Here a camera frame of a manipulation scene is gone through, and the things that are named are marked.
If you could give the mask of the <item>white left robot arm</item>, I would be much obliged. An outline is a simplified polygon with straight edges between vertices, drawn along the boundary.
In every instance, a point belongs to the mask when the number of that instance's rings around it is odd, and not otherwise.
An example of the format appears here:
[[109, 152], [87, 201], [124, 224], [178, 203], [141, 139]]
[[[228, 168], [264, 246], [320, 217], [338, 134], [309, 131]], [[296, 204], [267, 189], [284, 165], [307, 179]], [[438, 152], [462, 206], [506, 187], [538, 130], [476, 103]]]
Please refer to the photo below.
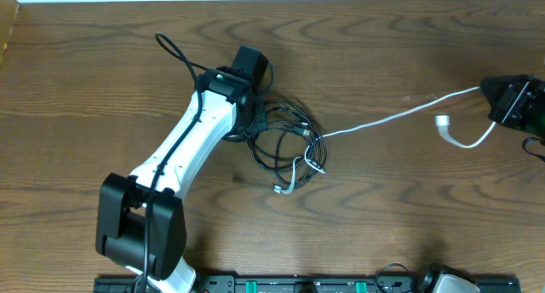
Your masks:
[[243, 141], [265, 128], [258, 89], [271, 70], [261, 51], [240, 47], [230, 66], [197, 76], [183, 117], [143, 164], [102, 183], [95, 248], [136, 273], [136, 289], [191, 290], [197, 274], [182, 256], [185, 197], [221, 140]]

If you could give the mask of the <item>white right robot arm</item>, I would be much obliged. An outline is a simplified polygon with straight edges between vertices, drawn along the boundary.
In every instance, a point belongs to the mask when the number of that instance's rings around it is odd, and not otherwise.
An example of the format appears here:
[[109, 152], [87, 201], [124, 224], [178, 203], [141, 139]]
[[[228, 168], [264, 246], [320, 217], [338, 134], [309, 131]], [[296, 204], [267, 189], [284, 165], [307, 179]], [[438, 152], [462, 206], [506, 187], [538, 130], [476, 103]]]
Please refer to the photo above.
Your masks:
[[533, 141], [544, 146], [544, 82], [530, 75], [486, 77], [479, 91], [489, 102], [488, 118], [502, 127], [530, 134], [521, 144], [523, 150], [544, 161], [542, 154], [527, 148]]

